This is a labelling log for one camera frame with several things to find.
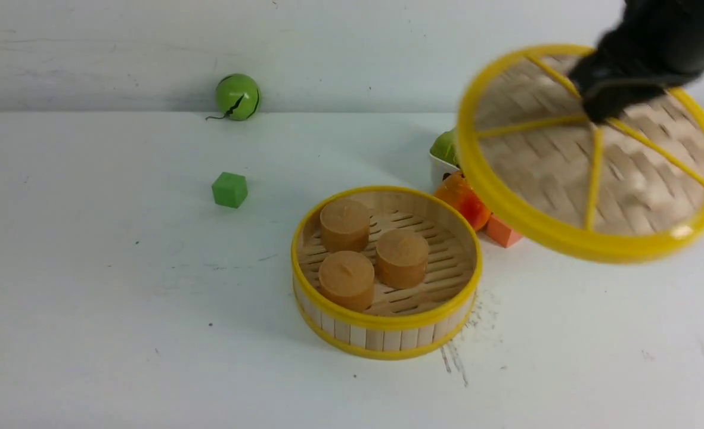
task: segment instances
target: yellow rim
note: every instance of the yellow rim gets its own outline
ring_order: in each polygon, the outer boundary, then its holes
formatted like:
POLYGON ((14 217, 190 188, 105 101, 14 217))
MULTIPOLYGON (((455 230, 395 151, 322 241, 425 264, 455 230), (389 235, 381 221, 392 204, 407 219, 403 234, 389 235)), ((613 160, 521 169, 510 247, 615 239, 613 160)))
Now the yellow rim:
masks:
MULTIPOLYGON (((312 318, 309 317, 308 314, 303 310, 302 304, 298 300, 297 294, 294 292, 294 297, 296 298, 296 305, 299 309, 299 314, 302 315, 303 320, 305 320, 306 325, 310 327, 314 333, 317 334, 317 336, 321 337, 322 340, 324 340, 326 343, 330 344, 331 346, 338 348, 340 350, 345 351, 346 353, 353 354, 355 356, 360 356, 361 358, 368 358, 368 359, 378 359, 378 360, 402 360, 402 359, 411 359, 411 358, 417 358, 417 356, 422 356, 426 353, 431 353, 434 350, 442 347, 443 345, 447 344, 450 340, 455 338, 455 335, 458 334, 458 332, 463 329, 464 324, 466 324, 466 321, 469 320, 469 317, 471 317, 471 310, 466 312, 466 315, 463 317, 463 320, 460 321, 458 326, 455 327, 452 331, 448 332, 447 335, 444 336, 443 339, 431 343, 428 346, 423 346, 423 347, 418 347, 416 349, 412 350, 399 350, 399 351, 393 351, 393 352, 384 352, 384 351, 375 351, 375 350, 368 350, 368 349, 363 349, 362 347, 357 347, 353 346, 351 344, 346 344, 342 343, 340 340, 336 340, 335 337, 332 335, 328 334, 327 332, 323 331, 322 328, 316 325, 314 321, 312 321, 312 318)), ((476 302, 476 295, 474 295, 474 298, 471 301, 471 307, 474 306, 476 302)))
MULTIPOLYGON (((474 129, 476 106, 485 94, 489 83, 502 71, 522 59, 546 55, 584 56, 589 52, 592 52, 592 48, 585 46, 534 46, 502 57, 482 71, 466 90, 458 112, 455 146, 461 169, 479 198, 498 217, 519 231, 521 235, 550 249, 584 260, 603 263, 638 263, 666 256, 686 247, 701 236, 704 231, 704 207, 688 220, 684 228, 675 228, 645 237, 598 234, 588 231, 587 228, 576 228, 560 222, 523 201, 494 174, 488 161, 483 157, 482 150, 479 149, 477 142, 480 136, 487 132, 479 133, 474 129)), ((573 85, 569 86, 567 88, 571 91, 573 85)), ((688 109, 704 133, 703 109, 681 89, 671 90, 670 94, 688 109)), ((621 124, 612 122, 610 125, 618 128, 621 124)), ((668 161, 673 162, 673 158, 668 157, 668 161)), ((591 198, 592 192, 596 190, 591 184, 591 198)))
POLYGON ((448 206, 438 198, 428 195, 426 193, 419 192, 414 189, 400 188, 397 186, 369 186, 365 188, 355 188, 350 189, 346 192, 341 192, 340 194, 336 194, 328 199, 325 199, 325 201, 317 204, 317 206, 315 206, 308 214, 306 214, 306 216, 302 219, 302 222, 299 224, 298 228, 296 228, 296 232, 294 233, 294 241, 291 243, 291 265, 293 267, 294 276, 298 280, 300 287, 302 287, 302 290, 305 292, 308 299, 313 304, 315 304, 316 307, 319 307, 319 309, 325 312, 325 314, 329 315, 335 320, 343 321, 344 323, 352 324, 354 326, 359 326, 360 328, 377 329, 378 331, 404 331, 405 329, 420 328, 422 326, 437 323, 438 321, 443 320, 444 317, 452 315, 452 313, 455 312, 456 309, 466 303, 466 301, 468 301, 468 299, 470 299, 471 296, 474 295, 474 292, 476 291, 479 282, 479 277, 482 275, 482 249, 480 249, 479 239, 473 231, 474 230, 471 228, 471 225, 466 222, 466 220, 460 215, 459 212, 455 211, 455 209, 448 206), (476 269, 474 270, 474 274, 471 275, 471 279, 469 279, 469 282, 466 287, 464 287, 463 290, 458 293, 458 295, 454 296, 452 299, 445 302, 443 305, 440 305, 436 309, 428 310, 428 312, 419 313, 417 315, 402 316, 397 318, 363 315, 362 313, 344 309, 344 307, 341 307, 338 304, 334 304, 333 302, 326 299, 319 293, 319 291, 312 287, 309 280, 307 280, 305 275, 303 274, 302 267, 299 266, 297 243, 299 241, 300 234, 305 228, 306 223, 309 222, 310 217, 312 217, 312 215, 317 211, 321 210, 322 207, 324 207, 326 204, 338 198, 345 198, 350 195, 359 194, 363 192, 403 192, 407 194, 417 195, 422 198, 430 199, 434 203, 439 204, 445 209, 448 209, 453 215, 455 215, 455 217, 461 220, 461 223, 463 224, 463 227, 466 228, 466 231, 471 232, 470 236, 473 238, 474 247, 476 248, 477 255, 476 269))

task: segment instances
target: black robotic arm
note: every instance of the black robotic arm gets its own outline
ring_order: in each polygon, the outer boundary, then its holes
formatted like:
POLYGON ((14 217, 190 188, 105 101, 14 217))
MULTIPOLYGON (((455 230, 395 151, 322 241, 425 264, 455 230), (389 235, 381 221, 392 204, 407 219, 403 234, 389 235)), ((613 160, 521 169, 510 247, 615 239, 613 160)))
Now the black robotic arm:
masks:
POLYGON ((602 123, 703 74, 704 0, 626 0, 622 22, 569 79, 588 117, 602 123))

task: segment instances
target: green toy vegetable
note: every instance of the green toy vegetable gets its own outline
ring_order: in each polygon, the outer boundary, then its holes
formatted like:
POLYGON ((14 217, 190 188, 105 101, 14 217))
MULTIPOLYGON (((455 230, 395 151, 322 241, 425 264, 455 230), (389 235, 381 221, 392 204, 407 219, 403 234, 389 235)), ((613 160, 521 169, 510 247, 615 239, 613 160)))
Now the green toy vegetable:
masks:
POLYGON ((457 166, 458 155, 455 153, 455 147, 452 144, 453 141, 455 141, 455 128, 442 133, 442 135, 436 138, 436 141, 431 146, 431 155, 453 166, 457 166))
POLYGON ((259 85, 254 79, 240 73, 226 76, 216 86, 216 106, 222 116, 210 116, 207 120, 246 120, 259 109, 261 98, 259 85))

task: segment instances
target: white wall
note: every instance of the white wall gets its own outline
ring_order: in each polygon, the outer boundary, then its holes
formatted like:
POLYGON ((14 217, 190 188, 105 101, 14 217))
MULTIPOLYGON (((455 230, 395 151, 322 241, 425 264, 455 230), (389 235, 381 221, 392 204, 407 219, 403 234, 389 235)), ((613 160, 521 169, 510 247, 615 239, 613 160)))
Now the white wall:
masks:
MULTIPOLYGON (((452 111, 494 57, 592 44, 622 0, 0 0, 0 109, 452 111)), ((704 106, 704 81, 693 95, 704 106)))

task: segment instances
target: white bowl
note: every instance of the white bowl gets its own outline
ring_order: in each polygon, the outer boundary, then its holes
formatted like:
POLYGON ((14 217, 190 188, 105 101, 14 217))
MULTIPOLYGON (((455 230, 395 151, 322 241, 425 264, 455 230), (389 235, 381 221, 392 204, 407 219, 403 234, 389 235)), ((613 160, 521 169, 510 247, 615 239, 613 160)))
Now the white bowl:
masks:
POLYGON ((442 184, 445 174, 453 174, 458 171, 458 168, 451 163, 434 157, 434 155, 429 154, 429 157, 431 158, 431 181, 434 184, 434 189, 437 189, 442 184))

